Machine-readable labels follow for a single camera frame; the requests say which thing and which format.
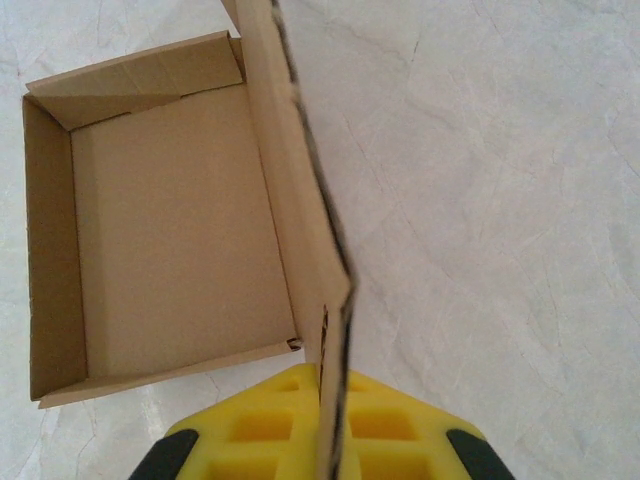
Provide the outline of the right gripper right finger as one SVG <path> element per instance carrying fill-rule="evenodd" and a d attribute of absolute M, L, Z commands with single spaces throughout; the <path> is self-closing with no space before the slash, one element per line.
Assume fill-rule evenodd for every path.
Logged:
<path fill-rule="evenodd" d="M 473 424 L 352 371 L 341 479 L 512 479 Z"/>

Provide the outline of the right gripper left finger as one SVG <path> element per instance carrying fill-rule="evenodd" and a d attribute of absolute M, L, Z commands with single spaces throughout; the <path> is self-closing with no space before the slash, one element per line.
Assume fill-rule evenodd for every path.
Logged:
<path fill-rule="evenodd" d="M 290 367 L 169 428 L 132 479 L 313 479 L 316 367 Z"/>

